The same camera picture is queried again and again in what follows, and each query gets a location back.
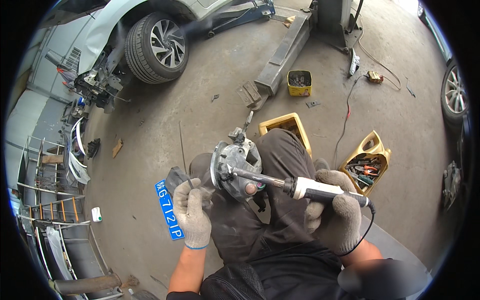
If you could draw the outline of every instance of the car lift post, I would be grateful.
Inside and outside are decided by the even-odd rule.
[[[351,0],[313,0],[309,8],[297,12],[277,50],[260,75],[236,89],[243,103],[251,110],[259,110],[274,96],[310,34],[348,54],[361,37],[356,16],[350,13]]]

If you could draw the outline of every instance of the white bottle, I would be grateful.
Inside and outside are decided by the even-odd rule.
[[[100,214],[100,207],[92,208],[92,218],[94,222],[100,222],[102,220],[102,215]]]

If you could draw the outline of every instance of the wooden block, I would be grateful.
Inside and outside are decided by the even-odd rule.
[[[61,164],[61,163],[63,163],[63,154],[42,156],[42,164]]]
[[[57,147],[58,147],[58,146],[49,148],[49,149],[47,150],[47,152],[48,152],[48,153],[57,154]],[[63,149],[64,149],[63,147],[60,147],[60,149],[59,149],[59,154],[62,154],[62,153],[63,153]]]
[[[122,146],[123,146],[123,141],[119,139],[119,141],[117,142],[117,145],[113,148],[113,158],[117,156]]]

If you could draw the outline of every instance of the floor jack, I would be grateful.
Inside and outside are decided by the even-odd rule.
[[[219,32],[261,18],[269,20],[274,14],[273,0],[254,0],[239,5],[225,6],[216,12],[212,20],[213,28],[208,32],[208,37],[214,37]]]
[[[345,54],[353,54],[353,46],[363,29],[357,25],[363,0],[360,0],[355,16],[350,13],[351,0],[314,0],[309,8],[297,12],[277,50],[260,75],[236,89],[243,103],[253,111],[259,110],[265,101],[274,96],[293,62],[310,35],[337,48]]]

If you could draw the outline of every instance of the wheel rim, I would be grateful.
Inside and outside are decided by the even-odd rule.
[[[178,67],[185,58],[185,37],[170,20],[160,20],[152,28],[152,51],[160,64],[169,69]]]
[[[444,100],[448,109],[455,114],[464,112],[467,108],[467,95],[456,66],[452,68],[446,80]]]

